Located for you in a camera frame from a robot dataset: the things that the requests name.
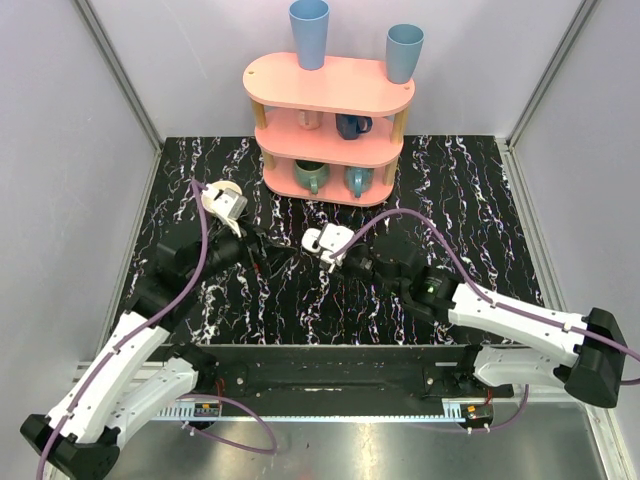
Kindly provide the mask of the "white earbud case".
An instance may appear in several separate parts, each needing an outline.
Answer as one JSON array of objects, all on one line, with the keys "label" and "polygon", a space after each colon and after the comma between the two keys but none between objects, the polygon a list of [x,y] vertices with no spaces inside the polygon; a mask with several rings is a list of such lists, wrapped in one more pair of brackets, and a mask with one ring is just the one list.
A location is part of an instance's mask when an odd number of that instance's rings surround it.
[{"label": "white earbud case", "polygon": [[316,228],[307,229],[302,237],[302,248],[311,254],[319,254],[322,251],[322,247],[319,244],[321,231]]}]

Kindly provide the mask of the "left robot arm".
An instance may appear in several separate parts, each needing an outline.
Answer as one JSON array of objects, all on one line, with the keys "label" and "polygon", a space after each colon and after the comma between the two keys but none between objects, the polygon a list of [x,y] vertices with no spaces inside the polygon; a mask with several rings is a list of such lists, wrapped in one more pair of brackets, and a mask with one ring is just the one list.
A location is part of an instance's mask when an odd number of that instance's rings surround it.
[{"label": "left robot arm", "polygon": [[70,479],[103,479],[129,438],[162,409],[184,395],[219,391],[224,382],[216,357],[194,344],[176,346],[156,374],[132,392],[126,388],[190,312],[199,281],[236,265],[271,277],[293,254],[293,248],[250,224],[238,232],[221,226],[206,233],[195,224],[170,229],[88,370],[58,405],[47,414],[29,415],[21,425],[41,462]]}]

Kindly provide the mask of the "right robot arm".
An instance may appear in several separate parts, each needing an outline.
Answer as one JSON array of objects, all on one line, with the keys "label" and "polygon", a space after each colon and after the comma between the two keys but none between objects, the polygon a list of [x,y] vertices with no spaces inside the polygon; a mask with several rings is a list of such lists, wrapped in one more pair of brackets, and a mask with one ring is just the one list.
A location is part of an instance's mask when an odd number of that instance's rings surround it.
[{"label": "right robot arm", "polygon": [[454,384],[466,396],[512,383],[564,389],[602,408],[618,404],[626,342],[615,316],[594,307],[586,315],[549,310],[491,293],[426,264],[413,247],[332,241],[323,259],[340,273],[396,296],[414,318],[493,333],[513,347],[468,346]]}]

